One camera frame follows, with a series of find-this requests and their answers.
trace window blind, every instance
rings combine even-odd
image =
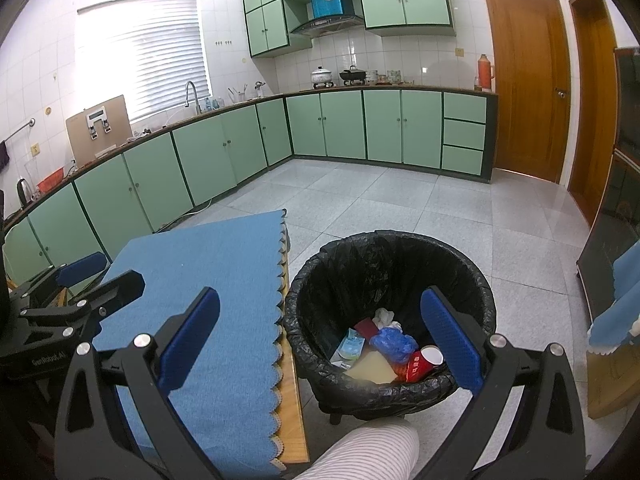
[[[189,80],[198,98],[210,96],[196,0],[120,0],[79,10],[76,67],[82,104],[124,94],[130,121],[183,104]]]

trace red thermos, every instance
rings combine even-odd
[[[478,85],[481,88],[491,90],[491,79],[495,77],[493,68],[486,54],[482,54],[478,59]]]

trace gray floor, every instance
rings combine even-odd
[[[575,261],[589,229],[564,188],[500,170],[491,184],[478,184],[377,166],[292,160],[180,227],[278,208],[287,209],[291,276],[325,243],[375,229],[422,233],[461,250],[492,285],[498,332],[516,346],[543,349],[557,341],[566,349],[583,405],[588,468],[617,439],[632,408],[599,420],[589,419],[584,408],[588,320]],[[340,426],[330,426],[306,381],[301,389],[315,460],[361,422],[345,417]],[[469,399],[468,392],[458,390],[437,406],[407,416],[420,434],[416,471],[438,449]],[[518,399],[515,392],[479,463],[497,454]]]

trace red basket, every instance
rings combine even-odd
[[[60,168],[59,170],[51,173],[47,178],[45,178],[42,182],[38,184],[38,189],[41,193],[46,193],[56,187],[62,179],[65,177],[65,168]]]

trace trash can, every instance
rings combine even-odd
[[[347,330],[381,307],[395,313],[394,320],[420,348],[433,344],[420,315],[420,295],[431,285],[457,310],[471,314],[487,335],[495,332],[486,278],[464,254],[435,238],[396,231],[357,234],[323,246],[300,269],[286,297],[284,327],[298,375],[308,379],[323,412],[361,420],[405,415],[456,391],[445,365],[417,383],[378,385],[357,382],[329,362]]]

